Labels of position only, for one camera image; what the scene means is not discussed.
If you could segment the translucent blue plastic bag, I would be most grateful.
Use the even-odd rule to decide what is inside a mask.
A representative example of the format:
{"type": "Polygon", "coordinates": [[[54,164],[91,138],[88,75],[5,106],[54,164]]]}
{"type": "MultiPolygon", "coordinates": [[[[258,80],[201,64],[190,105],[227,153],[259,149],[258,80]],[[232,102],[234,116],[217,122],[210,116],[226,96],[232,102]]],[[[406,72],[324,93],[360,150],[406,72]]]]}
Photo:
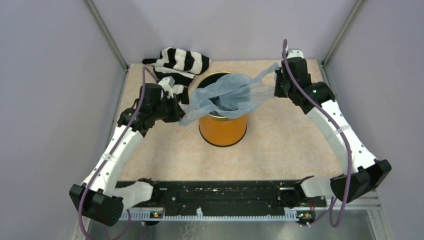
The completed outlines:
{"type": "Polygon", "coordinates": [[[183,109],[185,115],[179,124],[188,126],[208,114],[228,119],[251,114],[274,97],[275,85],[267,85],[263,79],[278,69],[279,65],[275,62],[256,77],[240,73],[226,74],[208,86],[195,89],[189,105],[183,109]]]}

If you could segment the orange trash bin gold rim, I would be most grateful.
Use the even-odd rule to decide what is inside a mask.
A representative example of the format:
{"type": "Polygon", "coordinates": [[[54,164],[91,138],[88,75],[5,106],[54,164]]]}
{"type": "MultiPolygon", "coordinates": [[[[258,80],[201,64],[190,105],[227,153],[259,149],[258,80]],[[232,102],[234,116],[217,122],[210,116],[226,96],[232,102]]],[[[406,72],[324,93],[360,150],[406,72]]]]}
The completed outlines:
{"type": "Polygon", "coordinates": [[[209,113],[198,120],[202,138],[215,147],[230,147],[239,143],[248,128],[249,115],[230,119],[216,113],[209,113]]]}

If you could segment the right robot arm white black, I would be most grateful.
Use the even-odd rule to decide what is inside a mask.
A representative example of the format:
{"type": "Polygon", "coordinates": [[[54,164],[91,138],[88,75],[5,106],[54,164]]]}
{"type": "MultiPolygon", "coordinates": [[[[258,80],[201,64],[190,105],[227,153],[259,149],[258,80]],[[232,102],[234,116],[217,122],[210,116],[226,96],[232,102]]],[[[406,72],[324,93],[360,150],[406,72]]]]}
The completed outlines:
{"type": "Polygon", "coordinates": [[[335,94],[322,81],[312,82],[307,61],[291,57],[275,70],[275,97],[289,98],[312,120],[334,151],[342,173],[308,176],[298,182],[293,200],[307,206],[314,197],[331,196],[346,202],[375,190],[392,170],[388,160],[379,160],[355,134],[342,114],[335,94]]]}

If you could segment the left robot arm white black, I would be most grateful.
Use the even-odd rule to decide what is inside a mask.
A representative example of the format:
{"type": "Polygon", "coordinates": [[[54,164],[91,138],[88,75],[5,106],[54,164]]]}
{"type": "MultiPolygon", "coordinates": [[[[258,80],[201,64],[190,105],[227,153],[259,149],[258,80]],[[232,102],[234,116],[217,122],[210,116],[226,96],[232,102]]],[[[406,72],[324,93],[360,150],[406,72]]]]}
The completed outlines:
{"type": "Polygon", "coordinates": [[[69,190],[79,215],[111,227],[124,211],[139,203],[156,206],[161,194],[154,189],[153,181],[142,179],[117,188],[118,178],[156,121],[175,123],[183,116],[167,78],[160,83],[143,84],[140,98],[121,113],[112,139],[95,168],[81,184],[73,184],[69,190]]]}

